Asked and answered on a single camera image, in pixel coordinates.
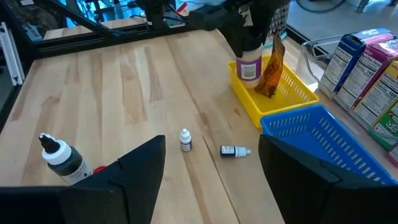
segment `bottle cap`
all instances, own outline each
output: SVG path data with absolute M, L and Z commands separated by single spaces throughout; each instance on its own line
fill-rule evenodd
M 191 133 L 189 133 L 189 131 L 186 128 L 182 129 L 180 134 L 180 141 L 183 143 L 189 143 L 191 139 L 192 139 Z
M 250 149 L 246 149 L 245 147 L 236 146 L 235 157 L 244 157 L 251 153 Z
M 41 134 L 39 140 L 46 153 L 52 154 L 60 149 L 60 144 L 50 135 Z
M 42 157 L 51 165 L 59 165 L 65 162 L 72 154 L 70 146 L 62 140 L 56 140 L 49 134 L 40 134 L 42 143 Z

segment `snack bag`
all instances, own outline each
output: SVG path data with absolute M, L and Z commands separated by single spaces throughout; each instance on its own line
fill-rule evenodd
M 279 35 L 274 35 L 271 59 L 269 59 L 267 67 L 262 73 L 259 84 L 254 88 L 256 92 L 269 98 L 275 93 L 284 69 L 284 55 L 285 46 L 282 44 Z

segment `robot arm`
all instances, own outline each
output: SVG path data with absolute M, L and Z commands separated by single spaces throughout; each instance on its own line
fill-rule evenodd
M 191 11 L 190 26 L 196 29 L 218 29 L 237 57 L 243 51 L 254 50 L 266 40 L 275 10 L 289 0 L 226 0 L 219 5 L 207 5 Z M 249 6 L 252 26 L 244 26 L 245 17 L 240 14 L 242 6 Z

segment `box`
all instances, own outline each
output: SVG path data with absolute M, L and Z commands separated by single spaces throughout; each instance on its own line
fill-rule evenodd
M 387 154 L 387 158 L 395 167 L 398 167 L 398 144 L 392 147 L 392 150 Z
M 319 88 L 329 97 L 331 93 L 337 93 L 363 53 L 365 46 L 392 39 L 395 39 L 394 34 L 385 28 L 344 35 L 321 78 L 324 86 L 320 85 Z
M 397 39 L 366 46 L 337 93 L 336 101 L 347 110 L 352 110 L 397 57 Z
M 354 114 L 373 126 L 398 101 L 398 60 L 392 61 L 354 109 Z
M 390 151 L 398 138 L 398 103 L 387 110 L 369 130 L 372 136 L 385 150 Z

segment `dropper bottle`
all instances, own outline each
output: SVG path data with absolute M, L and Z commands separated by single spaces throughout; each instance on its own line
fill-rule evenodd
M 75 184 L 93 174 L 92 166 L 65 141 L 44 133 L 40 134 L 39 140 L 43 146 L 42 157 L 48 167 L 68 184 Z

